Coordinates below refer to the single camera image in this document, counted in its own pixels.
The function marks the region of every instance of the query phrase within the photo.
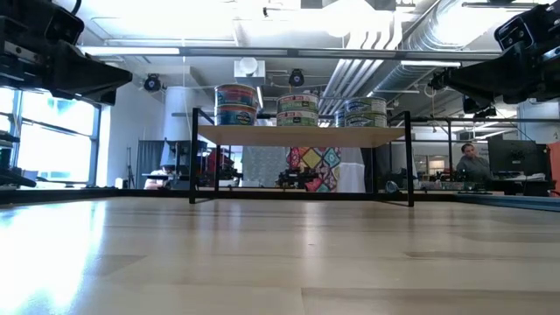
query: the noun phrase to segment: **tripod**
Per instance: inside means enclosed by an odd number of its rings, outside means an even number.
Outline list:
[[[134,183],[134,173],[132,172],[132,165],[131,165],[131,151],[132,149],[130,147],[126,148],[126,153],[129,156],[129,160],[127,163],[127,172],[128,172],[128,187],[129,189],[132,188],[134,186],[134,188],[137,187],[137,185]]]

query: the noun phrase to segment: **curtain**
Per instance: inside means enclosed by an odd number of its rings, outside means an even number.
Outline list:
[[[287,149],[284,147],[243,146],[243,180],[274,187],[278,175],[288,168],[286,156]]]
[[[161,157],[164,152],[164,141],[138,141],[138,154],[136,158],[136,189],[144,189],[146,177],[142,174],[149,174],[161,168]]]
[[[290,148],[290,167],[310,167],[318,178],[305,184],[309,192],[336,192],[340,176],[340,148]]]

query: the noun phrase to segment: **colorful fabric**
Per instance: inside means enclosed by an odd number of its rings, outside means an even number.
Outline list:
[[[340,176],[340,148],[290,148],[288,164],[291,168],[309,167],[318,173],[318,178],[305,184],[308,191],[336,192]]]

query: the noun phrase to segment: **shelf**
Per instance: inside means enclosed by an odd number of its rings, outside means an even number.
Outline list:
[[[215,144],[375,148],[404,136],[404,128],[319,128],[270,126],[199,126]]]

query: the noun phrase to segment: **stack of cans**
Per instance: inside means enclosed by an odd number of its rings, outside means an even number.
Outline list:
[[[319,98],[314,94],[287,94],[276,101],[276,126],[314,126],[319,122]]]
[[[344,110],[346,127],[387,127],[387,102],[380,97],[347,100]]]
[[[224,84],[215,89],[215,124],[252,126],[259,107],[256,90],[242,84]]]

